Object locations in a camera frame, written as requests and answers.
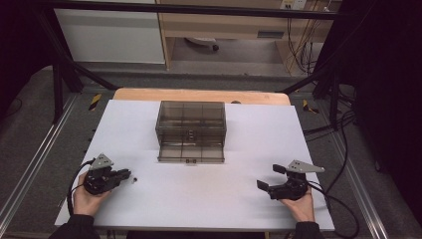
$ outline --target wire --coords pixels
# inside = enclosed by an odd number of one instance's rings
[[[348,111],[348,112],[343,114],[341,119],[338,119],[336,121],[336,124],[341,124],[341,122],[343,122],[343,125],[346,126],[353,121],[354,121],[354,113],[352,111]],[[311,135],[311,134],[321,132],[321,131],[325,131],[325,130],[328,130],[328,129],[333,129],[331,124],[321,126],[321,127],[317,127],[317,128],[313,128],[313,129],[305,129],[304,135]]]
[[[354,212],[353,212],[353,210],[351,210],[351,208],[350,207],[348,207],[344,202],[342,202],[340,199],[338,199],[338,198],[336,198],[336,197],[333,197],[333,196],[330,196],[330,195],[328,195],[327,194],[327,192],[326,191],[324,191],[323,189],[319,189],[319,188],[317,188],[317,187],[315,187],[315,186],[313,186],[311,183],[308,183],[308,185],[311,187],[311,188],[313,188],[313,189],[315,189],[316,191],[318,191],[318,192],[320,192],[324,197],[325,197],[325,200],[327,200],[328,201],[328,205],[327,205],[327,208],[328,208],[328,210],[330,210],[330,200],[333,200],[333,201],[335,201],[335,202],[337,202],[338,204],[340,204],[341,206],[343,206],[349,213],[350,213],[350,215],[353,217],[353,219],[354,219],[354,223],[355,223],[355,225],[356,225],[356,229],[355,229],[355,231],[353,232],[353,234],[351,235],[351,236],[346,236],[346,235],[342,235],[342,234],[340,234],[339,232],[337,232],[337,231],[334,231],[334,233],[337,235],[337,236],[339,236],[339,237],[341,237],[341,238],[355,238],[358,234],[359,234],[359,231],[360,231],[360,225],[359,225],[359,221],[357,220],[357,217],[356,217],[356,215],[354,214]]]
[[[95,159],[93,159],[93,160],[90,160],[90,161],[86,161],[86,162],[84,162],[79,168],[78,168],[78,170],[75,172],[75,174],[74,174],[74,176],[73,176],[73,178],[72,178],[72,181],[71,181],[71,184],[69,185],[69,189],[68,189],[68,195],[67,195],[67,197],[66,197],[66,199],[67,199],[67,201],[68,201],[68,211],[69,211],[69,215],[74,215],[74,205],[73,205],[73,203],[72,203],[72,192],[75,190],[75,189],[77,189],[79,186],[77,186],[77,187],[75,187],[75,188],[73,188],[72,189],[72,186],[74,185],[74,181],[75,181],[75,179],[77,178],[77,176],[78,176],[78,174],[79,174],[79,172],[82,170],[82,168],[84,168],[86,165],[91,165],[91,164],[93,164],[93,162],[95,161]]]
[[[332,183],[329,185],[328,189],[326,190],[326,193],[329,193],[331,191],[332,187],[335,185],[335,183],[341,177],[342,173],[344,172],[345,166],[347,165],[347,161],[348,161],[348,144],[347,144],[347,137],[345,136],[345,133],[344,133],[344,117],[346,116],[347,113],[345,113],[341,117],[341,121],[340,121],[341,135],[342,135],[343,142],[344,142],[344,162],[343,162],[343,165],[341,166],[341,169],[338,172],[337,176],[335,177],[335,179],[332,181]]]
[[[353,36],[357,30],[359,29],[359,27],[362,25],[363,21],[367,18],[367,16],[369,15],[369,12],[372,10],[372,8],[375,6],[376,2],[378,0],[372,0],[372,4],[370,5],[370,7],[368,8],[368,10],[365,12],[365,15],[361,18],[360,22],[356,25],[356,27],[350,32],[350,34],[348,34],[344,40],[338,45],[337,49],[331,54],[329,55],[319,66],[318,66],[318,70],[322,69],[326,63],[331,60],[335,55],[338,54],[339,50],[344,47],[345,43],[351,38],[351,36]]]
[[[83,184],[81,184],[81,185],[78,185],[78,186],[76,186],[76,187],[74,187],[74,189],[72,189],[72,192],[74,192],[76,189],[78,189],[78,187],[80,187],[80,186],[82,186]]]

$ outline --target white tabletop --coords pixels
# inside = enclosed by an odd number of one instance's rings
[[[131,178],[113,190],[97,227],[130,230],[278,231],[296,221],[281,202],[257,188],[287,178],[272,170],[292,160],[312,163],[294,107],[226,104],[225,162],[158,162],[155,123],[160,102],[109,101],[84,161],[104,153]],[[316,181],[315,173],[307,174]],[[333,230],[323,196],[314,191],[316,222]],[[66,203],[56,220],[69,219]]]

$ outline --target transparent storage box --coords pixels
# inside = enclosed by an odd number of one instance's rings
[[[159,161],[224,162],[224,103],[161,102],[155,130]]]

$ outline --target black metal rod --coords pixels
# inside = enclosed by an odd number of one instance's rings
[[[37,0],[34,4],[55,9],[97,10],[116,12],[152,12],[152,13],[180,13],[205,14],[227,16],[251,16],[293,19],[318,20],[349,20],[351,14],[335,12],[316,12],[282,9],[216,7],[195,5],[145,4],[145,3],[116,3],[93,1],[65,1],[65,0]]]
[[[83,66],[79,65],[78,63],[74,62],[71,59],[68,59],[68,63],[74,67],[79,73],[85,75],[86,77],[90,78],[91,80],[95,81],[96,83],[102,85],[103,87],[107,88],[108,90],[118,90],[120,87],[109,83],[108,81],[104,80],[103,78],[97,76],[96,74],[92,73],[90,70],[84,68]]]

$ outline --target hand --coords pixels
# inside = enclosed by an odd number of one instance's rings
[[[308,187],[305,195],[296,201],[290,199],[281,199],[280,201],[291,210],[293,217],[298,222],[316,221],[314,216],[314,199],[310,187]]]
[[[84,184],[84,179],[87,173],[83,173],[79,176],[78,185]],[[88,193],[83,186],[79,186],[74,193],[74,214],[80,215],[96,215],[102,202],[109,196],[111,191],[92,195]]]

